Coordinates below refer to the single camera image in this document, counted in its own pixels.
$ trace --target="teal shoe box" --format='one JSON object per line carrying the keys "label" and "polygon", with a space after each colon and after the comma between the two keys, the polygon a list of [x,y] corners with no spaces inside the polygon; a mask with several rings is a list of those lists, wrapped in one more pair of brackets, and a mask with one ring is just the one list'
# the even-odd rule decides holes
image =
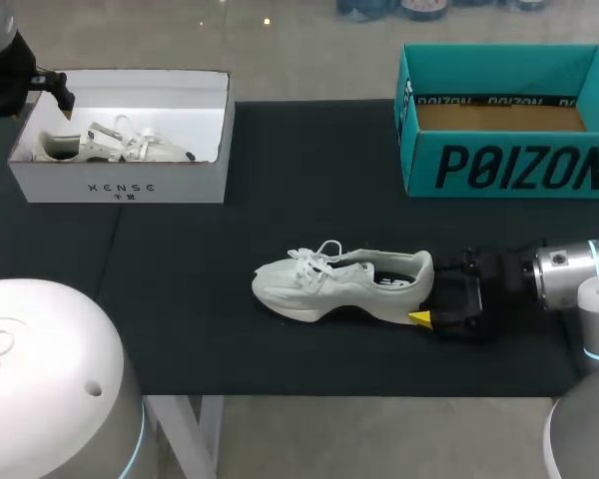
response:
{"label": "teal shoe box", "polygon": [[405,46],[394,117],[410,196],[599,199],[599,46]]}

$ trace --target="shoe tongue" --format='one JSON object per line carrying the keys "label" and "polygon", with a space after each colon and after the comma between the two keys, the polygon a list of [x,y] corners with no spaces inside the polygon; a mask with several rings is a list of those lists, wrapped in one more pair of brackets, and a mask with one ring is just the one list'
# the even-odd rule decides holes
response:
{"label": "shoe tongue", "polygon": [[361,268],[365,271],[371,281],[375,278],[375,266],[372,262],[361,262],[359,264]]}
{"label": "shoe tongue", "polygon": [[122,136],[119,133],[104,128],[97,123],[91,124],[89,130],[81,136],[80,146],[87,145],[90,142],[112,150],[119,150],[123,147]]}

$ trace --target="gray floor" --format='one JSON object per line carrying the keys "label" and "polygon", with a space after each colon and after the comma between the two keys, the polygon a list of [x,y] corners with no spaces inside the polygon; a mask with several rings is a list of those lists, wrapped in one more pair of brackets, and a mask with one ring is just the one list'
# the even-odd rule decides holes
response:
{"label": "gray floor", "polygon": [[[403,43],[599,43],[599,0],[362,25],[337,18],[334,0],[13,3],[42,67],[230,70],[237,100],[391,98]],[[550,406],[548,398],[231,397],[220,479],[543,479]],[[168,447],[162,476],[182,477]]]}

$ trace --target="white shoe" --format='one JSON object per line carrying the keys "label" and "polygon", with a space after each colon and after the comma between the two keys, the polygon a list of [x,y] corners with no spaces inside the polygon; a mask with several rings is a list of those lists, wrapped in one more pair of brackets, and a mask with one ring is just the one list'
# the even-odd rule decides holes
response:
{"label": "white shoe", "polygon": [[[116,119],[116,127],[127,117]],[[194,162],[196,157],[171,145],[153,131],[123,135],[92,123],[85,135],[55,137],[41,132],[33,145],[34,162],[100,163],[100,162]]]}
{"label": "white shoe", "polygon": [[[337,256],[324,247],[334,243]],[[317,252],[301,248],[260,267],[253,293],[273,311],[292,319],[315,322],[340,306],[365,309],[378,319],[413,324],[409,312],[418,311],[434,280],[432,257],[358,249],[341,254],[341,244],[325,242]]]}

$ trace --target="black mat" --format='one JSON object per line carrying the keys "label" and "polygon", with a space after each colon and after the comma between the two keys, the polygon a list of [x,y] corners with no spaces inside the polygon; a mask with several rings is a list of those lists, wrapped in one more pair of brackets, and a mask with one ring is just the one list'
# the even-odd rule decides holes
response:
{"label": "black mat", "polygon": [[511,315],[483,346],[344,312],[269,313],[253,271],[337,239],[430,250],[599,238],[599,202],[409,199],[391,102],[239,105],[224,205],[124,207],[99,295],[146,394],[555,396],[577,378],[562,321]]}
{"label": "black mat", "polygon": [[0,120],[0,279],[49,279],[95,297],[119,207],[28,205],[6,163],[21,127]]}

